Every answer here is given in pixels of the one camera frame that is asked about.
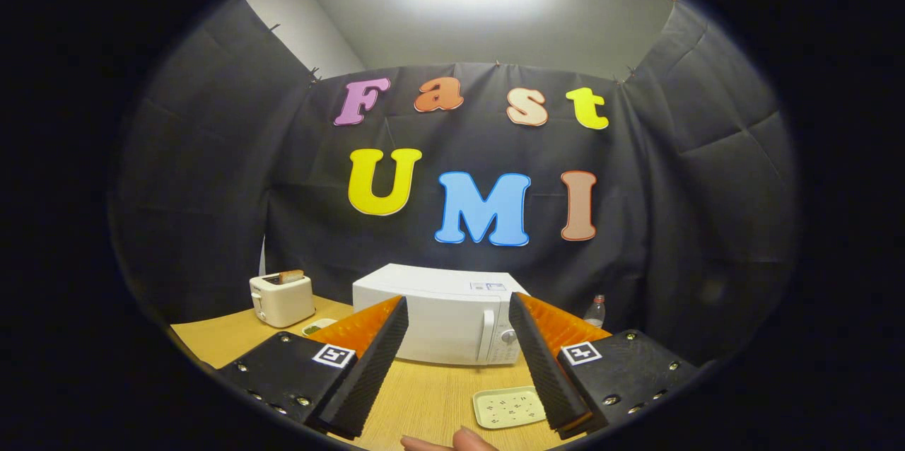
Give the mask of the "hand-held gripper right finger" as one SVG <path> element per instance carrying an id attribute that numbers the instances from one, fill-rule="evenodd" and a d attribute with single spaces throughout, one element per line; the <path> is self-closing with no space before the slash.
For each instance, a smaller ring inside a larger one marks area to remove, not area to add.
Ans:
<path id="1" fill-rule="evenodd" d="M 508 319 L 547 423 L 563 440 L 617 431 L 701 377 L 637 329 L 610 333 L 524 293 L 510 297 Z"/>

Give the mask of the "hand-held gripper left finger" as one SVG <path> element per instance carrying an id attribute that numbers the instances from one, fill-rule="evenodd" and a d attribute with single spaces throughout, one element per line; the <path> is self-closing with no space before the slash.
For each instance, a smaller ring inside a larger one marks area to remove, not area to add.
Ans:
<path id="1" fill-rule="evenodd" d="M 232 389 L 295 424 L 360 437 L 409 325 L 396 295 L 307 337 L 277 332 L 217 373 Z"/>

